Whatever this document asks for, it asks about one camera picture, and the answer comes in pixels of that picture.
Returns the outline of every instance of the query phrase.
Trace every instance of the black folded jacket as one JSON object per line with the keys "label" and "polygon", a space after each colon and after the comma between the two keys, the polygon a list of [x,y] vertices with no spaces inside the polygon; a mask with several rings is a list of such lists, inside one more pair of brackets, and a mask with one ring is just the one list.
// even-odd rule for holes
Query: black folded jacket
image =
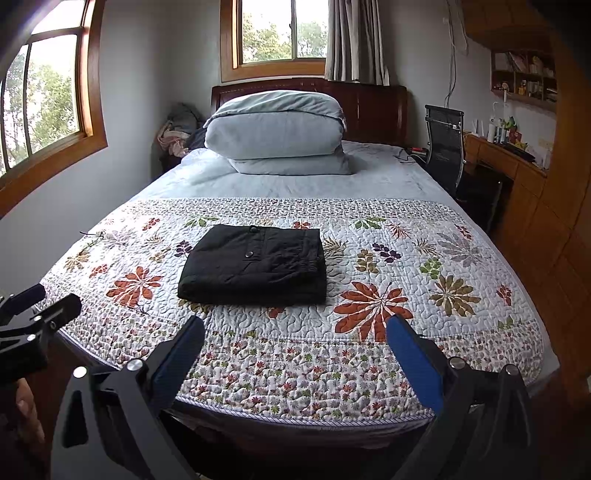
{"label": "black folded jacket", "polygon": [[325,303],[320,231],[216,225],[189,254],[178,296],[268,307]]}

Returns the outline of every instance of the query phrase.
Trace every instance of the wooden headboard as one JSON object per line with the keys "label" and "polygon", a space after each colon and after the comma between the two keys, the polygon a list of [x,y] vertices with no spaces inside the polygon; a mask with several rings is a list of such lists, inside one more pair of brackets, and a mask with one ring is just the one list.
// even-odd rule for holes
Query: wooden headboard
{"label": "wooden headboard", "polygon": [[212,88],[212,113],[233,98],[268,90],[321,92],[343,108],[348,130],[344,140],[406,146],[407,90],[361,83],[330,82],[316,77],[261,80]]}

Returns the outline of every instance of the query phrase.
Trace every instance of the wall socket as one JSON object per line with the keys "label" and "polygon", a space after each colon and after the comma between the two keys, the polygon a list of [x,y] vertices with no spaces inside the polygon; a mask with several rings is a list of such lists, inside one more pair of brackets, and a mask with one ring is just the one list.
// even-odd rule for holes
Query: wall socket
{"label": "wall socket", "polygon": [[543,138],[540,138],[538,140],[538,145],[541,146],[545,150],[552,150],[554,148],[553,142],[549,142],[547,140],[544,140]]}

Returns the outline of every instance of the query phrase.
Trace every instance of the human hand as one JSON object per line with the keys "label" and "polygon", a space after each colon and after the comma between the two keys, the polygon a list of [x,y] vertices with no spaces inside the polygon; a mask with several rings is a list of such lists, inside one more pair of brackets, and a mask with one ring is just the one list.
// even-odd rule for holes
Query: human hand
{"label": "human hand", "polygon": [[41,422],[37,418],[37,407],[35,406],[33,392],[24,378],[17,381],[15,402],[23,416],[23,420],[18,426],[19,436],[34,452],[39,451],[41,445],[45,443],[45,433]]}

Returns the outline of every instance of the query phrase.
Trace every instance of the electrical cable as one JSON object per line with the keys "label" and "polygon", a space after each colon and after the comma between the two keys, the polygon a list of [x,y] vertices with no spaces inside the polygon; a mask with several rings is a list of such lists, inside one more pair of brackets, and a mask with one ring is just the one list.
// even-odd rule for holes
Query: electrical cable
{"label": "electrical cable", "polygon": [[456,65],[456,43],[454,40],[454,32],[453,32],[453,22],[452,22],[452,6],[449,3],[449,0],[446,0],[447,4],[447,26],[449,29],[449,40],[452,47],[452,53],[449,59],[449,86],[447,90],[447,95],[445,100],[443,101],[443,106],[445,108],[449,108],[449,100],[452,97],[454,90],[456,89],[456,80],[457,80],[457,65]]}
{"label": "electrical cable", "polygon": [[468,55],[468,38],[466,37],[466,24],[464,23],[464,15],[463,13],[460,13],[460,11],[462,11],[462,7],[460,7],[459,4],[459,0],[454,0],[456,3],[456,14],[457,14],[457,19],[460,21],[460,25],[462,26],[462,35],[464,38],[464,50],[463,53],[465,56]]}

